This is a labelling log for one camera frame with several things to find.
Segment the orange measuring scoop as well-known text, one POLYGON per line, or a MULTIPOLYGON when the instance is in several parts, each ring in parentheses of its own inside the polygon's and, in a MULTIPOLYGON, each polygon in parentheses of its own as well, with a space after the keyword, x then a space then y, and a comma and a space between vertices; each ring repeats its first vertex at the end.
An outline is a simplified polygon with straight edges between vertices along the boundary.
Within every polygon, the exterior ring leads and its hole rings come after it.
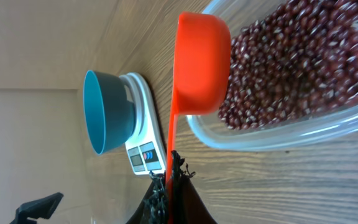
POLYGON ((205 115, 218 110, 226 94, 230 59, 231 34, 222 19, 195 12, 179 15, 166 158, 169 223, 173 223, 171 176, 177 118, 179 115, 205 115))

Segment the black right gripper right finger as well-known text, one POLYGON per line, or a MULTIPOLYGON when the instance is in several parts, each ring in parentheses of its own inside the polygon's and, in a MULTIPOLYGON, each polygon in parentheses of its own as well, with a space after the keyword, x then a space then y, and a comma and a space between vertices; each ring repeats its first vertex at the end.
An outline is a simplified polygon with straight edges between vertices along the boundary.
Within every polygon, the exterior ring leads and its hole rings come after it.
POLYGON ((174 224, 217 224, 191 182, 196 174, 189 170, 185 158, 172 151, 172 215, 174 224))

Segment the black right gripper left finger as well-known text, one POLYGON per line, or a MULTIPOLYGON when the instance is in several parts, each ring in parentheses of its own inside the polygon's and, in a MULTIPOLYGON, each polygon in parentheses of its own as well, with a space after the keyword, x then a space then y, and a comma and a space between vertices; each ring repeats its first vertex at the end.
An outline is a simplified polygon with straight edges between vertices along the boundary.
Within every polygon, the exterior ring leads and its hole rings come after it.
POLYGON ((165 174, 149 172, 152 180, 141 203, 127 224, 165 224, 168 222, 168 195, 165 174))

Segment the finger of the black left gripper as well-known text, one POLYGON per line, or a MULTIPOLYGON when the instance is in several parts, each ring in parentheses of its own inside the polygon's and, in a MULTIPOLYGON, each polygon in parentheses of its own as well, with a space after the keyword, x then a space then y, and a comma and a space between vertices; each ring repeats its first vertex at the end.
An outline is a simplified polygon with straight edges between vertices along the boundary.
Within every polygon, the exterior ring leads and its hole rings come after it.
POLYGON ((16 209, 15 218, 10 224, 37 224, 39 218, 48 220, 64 195, 61 192, 23 203, 16 209))

